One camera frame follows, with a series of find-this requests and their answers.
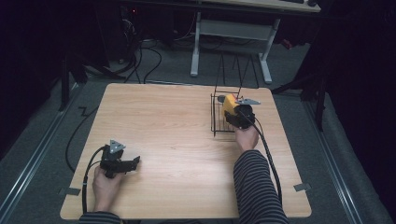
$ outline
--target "table leg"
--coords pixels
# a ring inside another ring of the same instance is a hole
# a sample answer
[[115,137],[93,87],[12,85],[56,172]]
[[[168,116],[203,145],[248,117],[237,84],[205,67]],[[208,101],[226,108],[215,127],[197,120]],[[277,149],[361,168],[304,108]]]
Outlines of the table leg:
[[195,27],[195,45],[194,52],[192,53],[192,62],[191,62],[191,76],[198,76],[198,65],[199,65],[199,35],[201,32],[201,12],[197,12],[197,22]]
[[275,38],[279,23],[280,23],[280,19],[276,19],[273,24],[273,27],[271,29],[271,32],[270,32],[270,35],[269,35],[269,38],[267,41],[267,46],[265,47],[264,53],[259,53],[260,65],[262,66],[262,74],[264,75],[264,82],[266,84],[272,83],[270,70],[268,69],[267,57],[270,52],[271,46],[274,42],[274,38]]

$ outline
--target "gray carpet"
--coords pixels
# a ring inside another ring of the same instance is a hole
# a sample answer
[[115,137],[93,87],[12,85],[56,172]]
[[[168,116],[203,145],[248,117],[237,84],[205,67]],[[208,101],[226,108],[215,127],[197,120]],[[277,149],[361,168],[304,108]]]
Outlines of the gray carpet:
[[[286,50],[282,46],[274,45],[268,63],[274,82],[271,86],[263,83],[261,69],[255,59],[256,72],[261,87],[270,89],[291,81],[302,58],[309,46]],[[162,55],[160,66],[148,77],[149,82],[167,81],[190,83],[197,85],[215,85],[219,71],[219,52],[202,50],[198,77],[190,77],[191,47],[174,46],[172,49],[161,44],[153,47]],[[239,55],[240,63],[244,67],[248,61],[247,55]],[[224,53],[224,69],[227,78],[225,85],[238,86],[237,70],[233,66],[234,55]],[[159,61],[159,56],[150,50],[143,50],[143,60],[138,68],[140,79]],[[108,83],[115,82],[106,77],[91,76],[90,81],[83,87],[81,94],[71,105],[59,131],[44,160],[35,173],[28,188],[22,195],[8,223],[75,223],[60,218],[60,210],[64,196],[59,190],[67,188],[73,174],[67,168],[64,152],[67,142],[78,124],[84,119],[79,106],[86,106],[87,112],[96,108],[101,101]],[[131,83],[137,82],[133,75]],[[247,87],[255,87],[252,67],[247,70]],[[60,106],[60,85],[53,89],[51,98],[32,117],[28,127],[15,143],[7,156],[0,162],[0,169],[8,172],[0,173],[2,184],[0,187],[0,202],[6,197],[18,178],[22,168],[33,154],[44,132],[57,114]],[[290,147],[299,168],[304,183],[309,183],[312,189],[307,192],[312,207],[312,215],[308,218],[291,218],[290,223],[349,223],[346,212],[338,197],[337,191],[329,175],[328,168],[320,149],[320,142],[315,133],[315,127],[310,123],[300,98],[295,94],[281,94],[275,96],[276,106],[284,125]],[[346,177],[356,204],[361,210],[364,223],[392,223],[383,205],[377,199],[371,183],[357,161],[348,143],[342,126],[334,114],[331,101],[326,101],[327,109],[324,113],[324,130],[334,157],[340,165],[340,170]],[[94,116],[89,117],[75,138],[69,149],[69,159],[76,167],[81,150],[89,134]],[[235,223],[231,220],[202,220],[203,223]],[[145,220],[143,223],[159,223],[158,220]]]

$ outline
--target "human hand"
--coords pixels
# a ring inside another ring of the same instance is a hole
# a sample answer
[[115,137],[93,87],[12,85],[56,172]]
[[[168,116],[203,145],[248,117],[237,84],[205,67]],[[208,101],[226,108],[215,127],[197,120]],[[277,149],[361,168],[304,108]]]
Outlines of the human hand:
[[100,166],[95,168],[95,176],[93,178],[93,193],[95,194],[95,207],[93,212],[108,212],[111,204],[113,204],[119,189],[120,182],[124,174],[116,174],[110,179],[105,176],[106,171]]
[[235,131],[236,144],[238,144],[241,152],[254,149],[254,147],[257,146],[259,142],[259,133],[253,126],[247,129],[238,129],[234,127],[233,130]]

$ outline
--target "striped sleeve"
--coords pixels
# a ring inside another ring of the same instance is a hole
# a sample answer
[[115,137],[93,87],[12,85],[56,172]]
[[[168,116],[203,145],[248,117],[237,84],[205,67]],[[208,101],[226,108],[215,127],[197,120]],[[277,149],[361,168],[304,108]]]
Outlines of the striped sleeve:
[[79,218],[78,224],[120,224],[118,216],[108,212],[86,213]]
[[240,224],[289,223],[259,150],[245,151],[233,168]]

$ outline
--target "wire rack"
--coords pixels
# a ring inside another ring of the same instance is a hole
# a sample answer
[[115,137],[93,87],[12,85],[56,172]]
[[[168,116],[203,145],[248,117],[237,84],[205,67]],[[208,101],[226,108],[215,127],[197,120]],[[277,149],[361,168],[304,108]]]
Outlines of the wire rack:
[[[247,66],[250,62],[253,64],[253,59],[251,56],[249,58],[249,61],[247,61]],[[210,106],[211,107],[211,111],[210,111],[211,128],[210,129],[213,132],[214,136],[216,136],[216,133],[233,133],[233,126],[226,121],[226,119],[224,118],[224,114],[223,114],[223,103],[224,103],[225,96],[228,94],[234,94],[236,100],[243,99],[243,96],[240,96],[239,93],[242,89],[244,79],[245,79],[245,76],[247,73],[247,69],[245,69],[244,75],[241,76],[241,69],[239,66],[239,60],[238,60],[237,56],[235,56],[235,58],[234,58],[234,63],[236,63],[236,65],[237,65],[239,80],[240,80],[240,85],[239,85],[238,91],[220,91],[218,89],[220,72],[218,72],[218,76],[216,79],[215,91],[213,94],[210,94],[210,104],[211,104],[211,106]],[[225,84],[223,53],[221,53],[221,55],[220,55],[219,68],[221,68],[221,67],[222,67],[222,79],[223,79],[223,83]],[[253,71],[254,71],[254,75],[256,78],[256,82],[257,82],[257,88],[259,88],[259,81],[257,79],[257,74],[254,69],[254,65],[253,65]]]

